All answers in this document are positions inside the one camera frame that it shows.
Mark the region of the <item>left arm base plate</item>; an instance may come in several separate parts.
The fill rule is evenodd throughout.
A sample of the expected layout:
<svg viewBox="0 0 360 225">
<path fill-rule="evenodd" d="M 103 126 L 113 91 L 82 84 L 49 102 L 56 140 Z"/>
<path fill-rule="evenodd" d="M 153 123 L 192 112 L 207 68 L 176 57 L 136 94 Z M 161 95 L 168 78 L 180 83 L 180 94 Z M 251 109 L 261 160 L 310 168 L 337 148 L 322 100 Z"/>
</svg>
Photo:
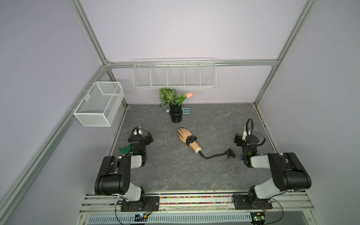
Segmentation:
<svg viewBox="0 0 360 225">
<path fill-rule="evenodd" d="M 158 196 L 146 196 L 141 201 L 123 202 L 121 212 L 158 212 L 159 206 Z"/>
</svg>

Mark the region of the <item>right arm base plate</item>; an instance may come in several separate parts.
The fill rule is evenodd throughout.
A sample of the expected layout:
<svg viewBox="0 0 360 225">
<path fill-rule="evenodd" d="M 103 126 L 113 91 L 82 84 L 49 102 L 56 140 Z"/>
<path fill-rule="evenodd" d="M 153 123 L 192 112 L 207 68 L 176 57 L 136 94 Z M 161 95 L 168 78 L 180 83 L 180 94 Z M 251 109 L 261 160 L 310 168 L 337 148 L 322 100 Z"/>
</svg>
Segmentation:
<svg viewBox="0 0 360 225">
<path fill-rule="evenodd" d="M 273 206 L 269 199 L 250 198 L 248 195 L 235 193 L 232 202 L 236 210 L 271 210 Z"/>
</svg>

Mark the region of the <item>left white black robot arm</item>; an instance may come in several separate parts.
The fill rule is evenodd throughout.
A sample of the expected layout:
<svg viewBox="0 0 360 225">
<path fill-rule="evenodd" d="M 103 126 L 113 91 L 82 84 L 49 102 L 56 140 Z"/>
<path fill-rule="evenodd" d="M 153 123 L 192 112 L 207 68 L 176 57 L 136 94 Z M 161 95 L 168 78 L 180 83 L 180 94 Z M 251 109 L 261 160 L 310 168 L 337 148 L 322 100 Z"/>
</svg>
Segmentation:
<svg viewBox="0 0 360 225">
<path fill-rule="evenodd" d="M 127 202 L 145 203 L 142 187 L 130 181 L 131 170 L 143 167 L 147 160 L 146 146 L 153 142 L 150 132 L 139 125 L 133 127 L 128 138 L 130 151 L 121 156 L 106 156 L 94 184 L 96 195 L 118 196 Z"/>
</svg>

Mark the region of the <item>mannequin hand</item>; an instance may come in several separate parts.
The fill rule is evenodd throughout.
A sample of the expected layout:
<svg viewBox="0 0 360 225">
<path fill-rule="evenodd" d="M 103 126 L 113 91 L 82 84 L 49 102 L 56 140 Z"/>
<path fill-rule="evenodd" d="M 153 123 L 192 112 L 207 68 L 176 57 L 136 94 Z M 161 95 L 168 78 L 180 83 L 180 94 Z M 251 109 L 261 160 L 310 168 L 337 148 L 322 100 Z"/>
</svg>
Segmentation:
<svg viewBox="0 0 360 225">
<path fill-rule="evenodd" d="M 184 127 L 180 127 L 178 129 L 178 132 L 179 132 L 180 140 L 185 144 L 186 144 L 186 138 L 188 136 L 193 136 L 192 133 L 188 129 L 184 128 Z M 212 158 L 216 158 L 216 157 L 221 157 L 221 156 L 227 156 L 227 158 L 236 158 L 235 153 L 231 149 L 228 149 L 227 151 L 225 151 L 223 153 L 218 153 L 218 154 L 214 154 L 214 155 L 211 155 L 211 156 L 207 157 L 202 153 L 202 148 L 199 146 L 197 141 L 190 144 L 189 147 L 191 147 L 192 150 L 196 154 L 199 154 L 202 158 L 207 159 L 207 160 L 212 159 Z"/>
</svg>

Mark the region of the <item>black wrist watch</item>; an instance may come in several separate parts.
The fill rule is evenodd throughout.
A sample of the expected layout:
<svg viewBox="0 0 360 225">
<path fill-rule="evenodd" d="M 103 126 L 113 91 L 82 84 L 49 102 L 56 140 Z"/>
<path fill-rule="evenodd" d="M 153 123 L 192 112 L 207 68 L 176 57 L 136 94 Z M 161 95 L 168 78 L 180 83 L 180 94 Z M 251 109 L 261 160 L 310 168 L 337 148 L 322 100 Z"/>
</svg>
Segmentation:
<svg viewBox="0 0 360 225">
<path fill-rule="evenodd" d="M 186 138 L 186 144 L 188 145 L 188 146 L 190 146 L 190 144 L 192 144 L 193 142 L 195 142 L 197 140 L 197 137 L 195 137 L 195 136 L 188 136 L 187 138 Z"/>
</svg>

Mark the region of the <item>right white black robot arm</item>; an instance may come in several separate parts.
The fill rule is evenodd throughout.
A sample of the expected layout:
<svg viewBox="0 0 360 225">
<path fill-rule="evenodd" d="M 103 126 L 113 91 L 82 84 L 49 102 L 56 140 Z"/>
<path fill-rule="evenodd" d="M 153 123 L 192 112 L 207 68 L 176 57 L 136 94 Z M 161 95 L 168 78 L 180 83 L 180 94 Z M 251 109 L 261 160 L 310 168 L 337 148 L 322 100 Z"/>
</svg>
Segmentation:
<svg viewBox="0 0 360 225">
<path fill-rule="evenodd" d="M 248 168 L 270 169 L 271 178 L 249 189 L 245 197 L 248 204 L 265 203 L 272 197 L 286 192 L 311 188 L 311 178 L 295 153 L 259 155 L 257 148 L 264 145 L 266 139 L 259 142 L 259 138 L 254 133 L 254 122 L 248 119 L 243 135 L 235 135 L 234 142 L 242 148 L 241 161 Z"/>
</svg>

